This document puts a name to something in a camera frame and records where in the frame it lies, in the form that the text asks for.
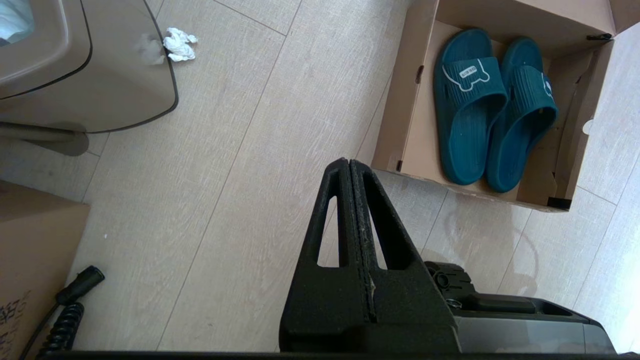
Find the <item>beige trash can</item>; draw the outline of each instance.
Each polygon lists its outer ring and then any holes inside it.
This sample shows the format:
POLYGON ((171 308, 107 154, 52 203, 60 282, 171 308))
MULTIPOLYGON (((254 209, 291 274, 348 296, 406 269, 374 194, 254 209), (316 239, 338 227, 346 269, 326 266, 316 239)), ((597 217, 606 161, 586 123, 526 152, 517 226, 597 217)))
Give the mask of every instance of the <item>beige trash can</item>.
POLYGON ((78 155, 84 133, 137 126, 176 107, 173 69, 145 0, 23 1, 33 32, 0 42, 0 136, 78 155))

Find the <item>wood-look tile floor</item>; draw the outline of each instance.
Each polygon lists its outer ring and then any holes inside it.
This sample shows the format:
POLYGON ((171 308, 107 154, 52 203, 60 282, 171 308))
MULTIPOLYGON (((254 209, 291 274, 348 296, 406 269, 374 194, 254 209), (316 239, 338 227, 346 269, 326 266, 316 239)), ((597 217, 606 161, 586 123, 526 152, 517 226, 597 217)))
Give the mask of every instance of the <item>wood-look tile floor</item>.
MULTIPOLYGON (((92 205, 73 271, 107 279, 83 300, 77 348, 276 349, 324 167, 371 161, 408 3, 149 1, 161 28, 200 38, 175 64, 174 112, 91 135, 77 158, 0 140, 1 179, 92 205)), ((424 259, 592 316, 618 352, 640 350, 639 40, 639 26, 616 38, 569 213, 380 173, 424 259)))

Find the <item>slipper strap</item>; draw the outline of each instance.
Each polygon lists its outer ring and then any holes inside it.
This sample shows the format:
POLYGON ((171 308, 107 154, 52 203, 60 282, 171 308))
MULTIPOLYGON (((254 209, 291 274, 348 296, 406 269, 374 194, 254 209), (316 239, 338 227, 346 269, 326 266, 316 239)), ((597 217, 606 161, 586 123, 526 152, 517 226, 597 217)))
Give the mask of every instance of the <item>slipper strap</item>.
POLYGON ((487 95, 506 96, 496 58, 452 61, 440 69, 444 73, 445 90, 454 109, 463 108, 487 95))
POLYGON ((513 69, 510 76, 506 109, 508 126, 538 109, 552 108, 557 113, 549 78, 544 73, 524 65, 513 69))

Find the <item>logo on slipper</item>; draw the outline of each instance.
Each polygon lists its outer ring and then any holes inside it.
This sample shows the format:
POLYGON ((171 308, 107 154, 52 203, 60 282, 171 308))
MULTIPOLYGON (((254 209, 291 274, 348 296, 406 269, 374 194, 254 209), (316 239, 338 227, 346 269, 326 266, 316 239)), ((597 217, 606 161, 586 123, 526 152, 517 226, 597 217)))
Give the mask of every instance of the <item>logo on slipper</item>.
POLYGON ((444 76, 447 77, 447 79, 449 79, 449 81, 451 81, 452 83, 456 84, 459 88, 460 91, 462 92, 468 92, 473 90, 474 88, 474 84, 476 84, 479 81, 482 81, 483 83, 486 83, 487 81, 491 80, 491 76, 489 75, 488 72, 484 71, 484 67, 482 66, 482 62, 480 62, 480 59, 478 59, 478 64, 480 65, 480 73, 478 73, 478 69, 475 65, 472 65, 464 70, 462 70, 458 75, 460 76, 461 79, 465 79, 473 74, 478 74, 478 78, 473 80, 473 81, 455 81, 453 80, 453 78, 451 78, 449 76, 449 74, 447 74, 447 71, 444 68, 444 65, 442 65, 442 72, 444 72, 444 76))
POLYGON ((545 79, 545 75, 542 74, 542 87, 545 88, 545 92, 547 93, 547 95, 549 95, 549 97, 553 98, 554 94, 551 92, 551 84, 549 83, 549 80, 545 79))

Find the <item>teal slipper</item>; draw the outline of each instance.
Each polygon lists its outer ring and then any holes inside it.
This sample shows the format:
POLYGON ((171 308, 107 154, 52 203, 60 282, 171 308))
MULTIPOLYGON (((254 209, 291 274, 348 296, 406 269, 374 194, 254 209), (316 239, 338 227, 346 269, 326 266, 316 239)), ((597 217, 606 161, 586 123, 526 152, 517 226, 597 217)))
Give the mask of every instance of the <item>teal slipper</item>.
POLYGON ((484 173, 490 131, 507 103, 486 32, 465 30, 448 41, 434 68, 433 93, 445 175, 471 184, 484 173))
POLYGON ((486 178, 495 191, 508 192, 522 178, 529 153, 556 121, 558 109, 542 55, 530 38, 509 46, 501 72, 509 104, 493 127, 486 178))

